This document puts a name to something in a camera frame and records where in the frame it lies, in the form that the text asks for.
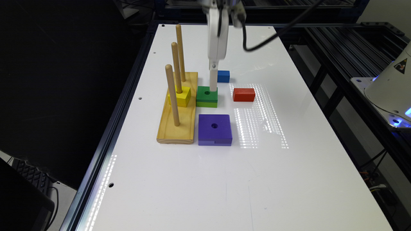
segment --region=blue light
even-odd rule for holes
[[[405,115],[408,116],[408,117],[411,117],[411,108],[408,109],[408,110],[405,112]]]
[[[397,119],[397,121],[398,121],[398,123],[393,121],[393,125],[398,127],[399,124],[401,124],[401,122],[403,122],[403,120],[402,119]]]

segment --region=blue block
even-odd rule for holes
[[[232,133],[229,115],[198,116],[198,145],[231,146]]]
[[[218,83],[229,83],[230,82],[230,71],[218,71]]]

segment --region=wooden base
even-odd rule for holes
[[[194,122],[197,99],[198,73],[186,73],[182,86],[191,88],[191,99],[187,107],[179,107],[180,126],[174,126],[173,112],[167,95],[162,110],[157,142],[161,144],[192,144],[194,142]]]

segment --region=square block with hole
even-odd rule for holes
[[[210,87],[197,87],[197,102],[209,102],[217,103],[218,101],[218,88],[216,91],[211,92]]]
[[[232,133],[229,115],[198,116],[198,145],[231,146]]]
[[[187,107],[188,102],[191,98],[191,89],[189,87],[181,86],[182,92],[179,94],[177,93],[177,86],[175,86],[175,95],[177,97],[177,106],[179,107]],[[167,94],[168,103],[171,105],[170,94]]]

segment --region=white table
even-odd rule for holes
[[[273,33],[247,27],[248,46]],[[207,26],[182,34],[186,71],[206,86]],[[279,39],[246,53],[230,27],[218,108],[197,108],[194,144],[157,143],[174,41],[175,25],[160,25],[79,229],[392,230]],[[234,87],[256,101],[233,102]],[[229,114],[232,146],[198,146],[198,114]]]

